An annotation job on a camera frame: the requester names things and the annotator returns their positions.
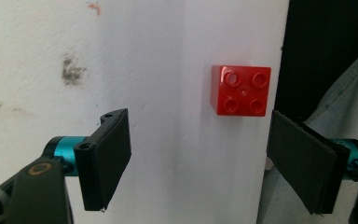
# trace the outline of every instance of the white wall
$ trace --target white wall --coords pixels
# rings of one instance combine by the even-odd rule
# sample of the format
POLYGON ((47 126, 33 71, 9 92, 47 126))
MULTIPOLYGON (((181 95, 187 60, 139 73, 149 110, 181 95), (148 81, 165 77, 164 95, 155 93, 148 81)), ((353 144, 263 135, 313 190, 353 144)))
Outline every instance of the white wall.
POLYGON ((127 107, 132 158, 107 211, 84 212, 67 179, 76 223, 255 223, 288 1, 99 5, 0 1, 0 183, 127 107), (217 117, 213 64, 272 67, 267 115, 217 117))

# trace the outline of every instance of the gray fabric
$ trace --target gray fabric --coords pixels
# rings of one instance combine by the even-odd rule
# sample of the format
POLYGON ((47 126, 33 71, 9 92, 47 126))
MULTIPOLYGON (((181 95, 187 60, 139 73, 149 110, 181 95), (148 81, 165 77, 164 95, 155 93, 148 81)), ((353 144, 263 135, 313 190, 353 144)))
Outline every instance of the gray fabric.
MULTIPOLYGON (((327 138, 358 139, 358 60, 325 94, 306 123, 327 138)), ((333 214, 310 215, 294 190, 273 168, 264 178, 257 223, 348 223, 357 194, 358 183, 345 180, 333 214)))

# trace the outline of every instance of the wall stain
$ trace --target wall stain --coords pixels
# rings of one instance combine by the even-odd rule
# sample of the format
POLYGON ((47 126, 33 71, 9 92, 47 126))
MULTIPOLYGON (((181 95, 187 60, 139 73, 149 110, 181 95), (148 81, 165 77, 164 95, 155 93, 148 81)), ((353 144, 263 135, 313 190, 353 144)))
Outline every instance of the wall stain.
POLYGON ((78 58, 73 55, 65 55, 63 59, 62 81, 65 86, 79 86, 87 68, 78 63, 78 58))

